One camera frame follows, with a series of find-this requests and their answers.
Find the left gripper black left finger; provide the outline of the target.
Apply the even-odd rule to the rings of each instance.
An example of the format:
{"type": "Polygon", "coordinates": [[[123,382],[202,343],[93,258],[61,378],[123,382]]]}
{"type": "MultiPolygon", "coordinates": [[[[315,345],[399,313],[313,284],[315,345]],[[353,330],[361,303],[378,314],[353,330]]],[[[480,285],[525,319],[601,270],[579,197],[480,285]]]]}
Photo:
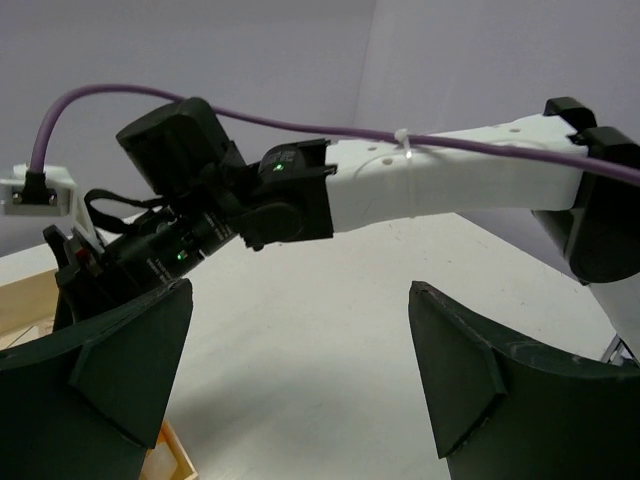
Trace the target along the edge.
{"type": "Polygon", "coordinates": [[[138,478],[192,311],[183,279],[2,351],[2,478],[138,478]]]}

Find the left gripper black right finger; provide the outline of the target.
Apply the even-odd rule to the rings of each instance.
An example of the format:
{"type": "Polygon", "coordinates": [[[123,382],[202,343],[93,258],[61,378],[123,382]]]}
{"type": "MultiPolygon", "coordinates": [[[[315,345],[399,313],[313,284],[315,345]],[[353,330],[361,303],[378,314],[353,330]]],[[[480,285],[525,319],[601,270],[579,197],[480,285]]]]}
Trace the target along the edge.
{"type": "Polygon", "coordinates": [[[454,479],[635,479],[639,370],[552,347],[425,282],[408,316],[439,458],[454,479]]]}

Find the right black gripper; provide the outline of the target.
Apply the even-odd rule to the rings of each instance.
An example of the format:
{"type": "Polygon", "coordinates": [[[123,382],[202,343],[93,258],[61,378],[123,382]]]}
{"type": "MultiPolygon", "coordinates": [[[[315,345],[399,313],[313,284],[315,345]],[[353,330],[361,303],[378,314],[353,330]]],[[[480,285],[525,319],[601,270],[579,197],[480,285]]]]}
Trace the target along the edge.
{"type": "Polygon", "coordinates": [[[99,315],[170,284],[229,243],[235,232],[212,212],[147,211],[99,252],[75,232],[43,232],[58,270],[59,301],[70,315],[99,315]]]}

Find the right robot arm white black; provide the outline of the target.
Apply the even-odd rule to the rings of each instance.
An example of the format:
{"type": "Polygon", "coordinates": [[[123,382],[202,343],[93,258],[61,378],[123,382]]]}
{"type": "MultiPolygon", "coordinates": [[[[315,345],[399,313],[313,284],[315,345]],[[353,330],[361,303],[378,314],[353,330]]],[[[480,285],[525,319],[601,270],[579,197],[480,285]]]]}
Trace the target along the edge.
{"type": "Polygon", "coordinates": [[[639,270],[638,146],[568,97],[544,112],[449,137],[323,128],[245,162],[201,98],[172,97],[117,135],[153,190],[131,223],[90,210],[95,233],[43,236],[56,258],[57,323],[123,305],[193,270],[234,238],[259,251],[410,217],[518,207],[559,242],[584,283],[639,270]]]}

